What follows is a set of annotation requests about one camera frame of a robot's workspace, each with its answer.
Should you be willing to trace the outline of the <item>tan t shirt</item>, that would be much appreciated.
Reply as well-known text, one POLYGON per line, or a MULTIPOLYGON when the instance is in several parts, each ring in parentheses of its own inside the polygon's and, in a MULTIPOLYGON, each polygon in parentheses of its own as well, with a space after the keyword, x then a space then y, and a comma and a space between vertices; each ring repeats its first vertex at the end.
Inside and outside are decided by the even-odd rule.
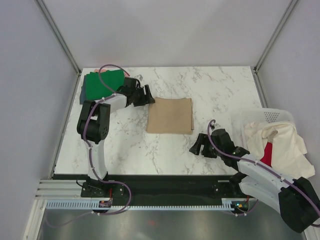
POLYGON ((191 135, 194 130, 191 98, 155 98, 149 105, 146 132, 149 134, 191 135))

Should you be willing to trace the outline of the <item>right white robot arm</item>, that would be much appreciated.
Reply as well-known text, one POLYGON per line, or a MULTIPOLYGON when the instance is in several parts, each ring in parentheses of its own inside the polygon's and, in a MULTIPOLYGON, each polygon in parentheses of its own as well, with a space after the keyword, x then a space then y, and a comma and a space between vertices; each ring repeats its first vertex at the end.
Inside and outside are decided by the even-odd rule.
POLYGON ((255 159, 248 150, 236 146, 225 129, 200 133, 189 149, 194 155, 221 158, 237 171, 229 191, 235 197, 243 194, 277 211, 286 225, 297 233, 308 227, 319 227, 320 199, 304 177, 294 179, 255 159))

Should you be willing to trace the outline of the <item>cream t shirt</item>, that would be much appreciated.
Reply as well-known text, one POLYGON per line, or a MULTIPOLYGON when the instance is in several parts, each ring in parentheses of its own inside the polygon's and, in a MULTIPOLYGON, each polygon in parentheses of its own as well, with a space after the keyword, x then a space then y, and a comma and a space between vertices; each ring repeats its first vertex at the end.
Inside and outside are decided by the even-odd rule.
POLYGON ((257 159, 262 159, 268 140, 272 133, 271 167, 294 179, 314 176, 315 168, 307 160, 307 148, 301 136, 298 135, 294 123, 280 122, 252 122, 244 127, 247 149, 257 159))

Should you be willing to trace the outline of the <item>red t shirt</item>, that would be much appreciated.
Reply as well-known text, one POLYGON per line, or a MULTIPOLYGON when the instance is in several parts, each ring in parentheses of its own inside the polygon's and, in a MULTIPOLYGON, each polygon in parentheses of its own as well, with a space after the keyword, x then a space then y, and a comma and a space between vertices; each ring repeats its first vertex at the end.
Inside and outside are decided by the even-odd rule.
POLYGON ((273 144, 268 141, 264 148, 264 155, 260 160, 262 163, 266 164, 269 167, 272 166, 272 150, 273 144))

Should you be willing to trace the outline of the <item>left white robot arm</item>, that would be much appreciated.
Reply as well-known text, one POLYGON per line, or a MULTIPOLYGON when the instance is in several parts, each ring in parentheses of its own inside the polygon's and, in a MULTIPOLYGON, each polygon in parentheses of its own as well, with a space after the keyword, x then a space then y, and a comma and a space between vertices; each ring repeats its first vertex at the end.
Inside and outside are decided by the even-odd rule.
POLYGON ((110 96, 83 102, 76 130, 87 146, 88 173, 81 186, 81 197, 106 197, 110 191, 104 144, 109 133, 111 113, 130 105, 140 107, 155 102, 150 86, 141 85, 140 80, 132 77, 126 77, 110 96))

